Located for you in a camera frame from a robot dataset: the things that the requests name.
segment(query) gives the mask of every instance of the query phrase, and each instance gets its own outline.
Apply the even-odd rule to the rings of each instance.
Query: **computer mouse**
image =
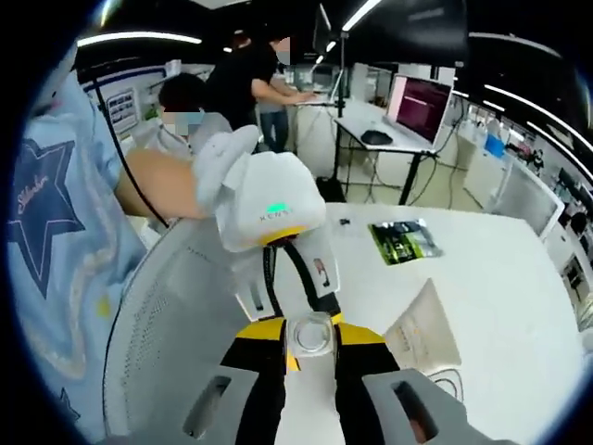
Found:
[[[378,132],[377,130],[367,130],[362,134],[360,139],[369,146],[388,146],[393,142],[389,134]]]

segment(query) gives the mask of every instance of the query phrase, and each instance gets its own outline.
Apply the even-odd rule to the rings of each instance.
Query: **green indicator light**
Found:
[[[287,210],[286,204],[284,204],[283,202],[278,202],[276,204],[272,204],[271,206],[269,206],[267,212],[275,213],[277,211],[284,211],[284,210]]]

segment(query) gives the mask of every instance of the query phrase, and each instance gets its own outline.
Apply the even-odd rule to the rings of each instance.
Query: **computer monitor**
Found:
[[[396,128],[401,125],[433,144],[450,96],[450,85],[396,75],[385,121]]]

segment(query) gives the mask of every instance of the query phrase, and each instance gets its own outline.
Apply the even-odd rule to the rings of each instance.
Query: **black t-shirt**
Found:
[[[251,82],[269,83],[278,60],[268,43],[250,44],[234,50],[221,61],[206,81],[208,110],[224,116],[233,129],[247,125],[256,106]]]

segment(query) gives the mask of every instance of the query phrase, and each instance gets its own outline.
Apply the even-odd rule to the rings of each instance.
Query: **star print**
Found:
[[[73,149],[74,141],[41,148],[25,139],[14,170],[8,242],[19,245],[44,299],[54,237],[84,230],[65,184]]]
[[[68,393],[64,388],[62,388],[62,392],[59,395],[59,406],[62,410],[62,413],[69,418],[69,420],[74,423],[78,419],[81,418],[81,415],[78,414],[72,406],[70,405],[70,398],[68,397]]]

